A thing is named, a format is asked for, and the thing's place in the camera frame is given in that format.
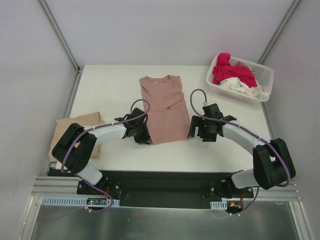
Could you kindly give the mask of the dusty pink printed t shirt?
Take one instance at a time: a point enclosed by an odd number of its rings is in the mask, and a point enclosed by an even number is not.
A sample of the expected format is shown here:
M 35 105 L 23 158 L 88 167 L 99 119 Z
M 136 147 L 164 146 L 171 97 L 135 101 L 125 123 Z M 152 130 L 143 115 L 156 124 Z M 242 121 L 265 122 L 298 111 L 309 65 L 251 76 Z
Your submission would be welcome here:
M 183 85 L 179 76 L 145 76 L 139 80 L 141 95 L 150 104 L 147 128 L 153 145 L 185 141 L 190 129 Z

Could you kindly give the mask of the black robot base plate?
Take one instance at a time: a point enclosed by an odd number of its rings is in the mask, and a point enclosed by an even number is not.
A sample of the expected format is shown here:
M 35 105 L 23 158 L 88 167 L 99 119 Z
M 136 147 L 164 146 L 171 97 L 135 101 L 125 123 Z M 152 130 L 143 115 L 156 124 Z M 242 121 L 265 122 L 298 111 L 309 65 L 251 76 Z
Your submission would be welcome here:
M 227 172 L 102 171 L 97 185 L 122 207 L 209 209 L 223 198 L 251 199 L 249 187 L 224 190 Z

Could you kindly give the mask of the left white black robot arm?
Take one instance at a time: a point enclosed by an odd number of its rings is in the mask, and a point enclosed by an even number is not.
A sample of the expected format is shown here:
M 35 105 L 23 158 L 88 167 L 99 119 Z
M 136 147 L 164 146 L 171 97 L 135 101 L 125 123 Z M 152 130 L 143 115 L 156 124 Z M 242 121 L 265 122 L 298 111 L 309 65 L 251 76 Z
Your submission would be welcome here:
M 61 163 L 61 169 L 89 182 L 88 188 L 99 195 L 105 191 L 103 174 L 90 163 L 96 146 L 108 141 L 133 138 L 139 145 L 151 145 L 148 127 L 148 114 L 140 108 L 134 108 L 124 117 L 114 119 L 112 123 L 96 126 L 71 124 L 53 147 L 52 156 Z

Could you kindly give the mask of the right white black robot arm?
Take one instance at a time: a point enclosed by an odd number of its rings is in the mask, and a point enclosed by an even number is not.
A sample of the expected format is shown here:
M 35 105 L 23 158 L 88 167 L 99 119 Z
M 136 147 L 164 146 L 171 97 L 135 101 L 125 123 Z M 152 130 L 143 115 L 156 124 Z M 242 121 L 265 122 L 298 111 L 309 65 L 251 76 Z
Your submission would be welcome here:
M 216 142 L 223 137 L 241 146 L 252 156 L 253 167 L 226 176 L 214 189 L 218 196 L 234 198 L 244 189 L 261 187 L 286 187 L 296 176 L 296 169 L 286 142 L 281 139 L 270 141 L 245 128 L 232 115 L 223 115 L 218 105 L 203 106 L 203 115 L 191 118 L 189 137 L 198 136 L 203 142 Z

